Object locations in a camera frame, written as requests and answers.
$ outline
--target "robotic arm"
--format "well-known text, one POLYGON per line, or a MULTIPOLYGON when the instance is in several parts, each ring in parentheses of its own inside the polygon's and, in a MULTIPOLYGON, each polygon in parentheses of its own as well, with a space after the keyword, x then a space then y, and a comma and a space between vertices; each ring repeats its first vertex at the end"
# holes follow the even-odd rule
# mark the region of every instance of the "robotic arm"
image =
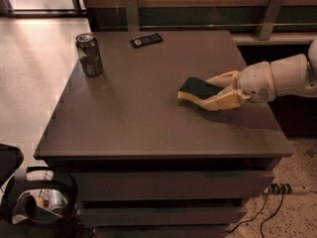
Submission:
POLYGON ((245 101, 269 102, 277 96, 290 94, 317 97, 317 40, 310 46, 308 57, 309 61, 305 55, 271 63, 263 61, 242 71, 230 71, 206 81, 191 78, 179 89, 178 98, 214 111, 237 108, 245 101))

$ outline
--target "gray table surface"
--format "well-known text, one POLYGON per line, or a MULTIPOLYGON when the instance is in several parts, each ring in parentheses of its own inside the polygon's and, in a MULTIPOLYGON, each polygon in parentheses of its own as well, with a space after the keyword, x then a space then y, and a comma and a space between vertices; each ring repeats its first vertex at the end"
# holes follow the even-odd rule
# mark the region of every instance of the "gray table surface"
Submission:
POLYGON ((207 112, 176 98, 188 77, 246 66, 228 32, 159 33, 162 43, 140 49, 129 40, 144 32, 96 33, 104 72, 85 76, 77 64, 37 159, 291 155, 266 103, 207 112))

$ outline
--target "table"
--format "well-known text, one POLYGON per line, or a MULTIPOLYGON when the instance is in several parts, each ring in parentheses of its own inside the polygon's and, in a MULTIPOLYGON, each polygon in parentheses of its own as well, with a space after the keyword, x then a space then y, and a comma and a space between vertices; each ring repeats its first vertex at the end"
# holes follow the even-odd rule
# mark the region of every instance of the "table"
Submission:
POLYGON ((228 32, 96 33, 104 72, 78 63, 35 158, 78 182, 78 215, 106 237, 223 237, 292 154, 267 104, 208 112, 177 90, 246 64, 228 32))

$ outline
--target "floor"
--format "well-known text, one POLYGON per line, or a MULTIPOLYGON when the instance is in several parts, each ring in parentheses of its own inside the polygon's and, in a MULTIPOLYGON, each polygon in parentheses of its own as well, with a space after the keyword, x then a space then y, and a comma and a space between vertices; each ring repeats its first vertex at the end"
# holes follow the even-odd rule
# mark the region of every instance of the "floor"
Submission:
MULTIPOLYGON (((0 141, 23 151, 24 166, 43 165, 33 159, 33 151, 77 62, 74 39, 84 32, 89 32, 86 19, 0 18, 0 141)), ((317 190, 317 138, 288 140, 294 155, 275 168, 275 181, 317 190)), ((280 195, 270 195, 263 213, 228 237, 262 237, 261 223, 275 212, 280 199, 280 195)), ((263 196, 251 199, 243 220, 255 216, 263 203, 263 196)), ((264 237, 317 237, 316 209, 317 193, 286 195, 279 213, 265 223, 264 237)), ((0 233, 8 238, 53 237, 48 230, 39 233, 4 221, 0 221, 0 233)))

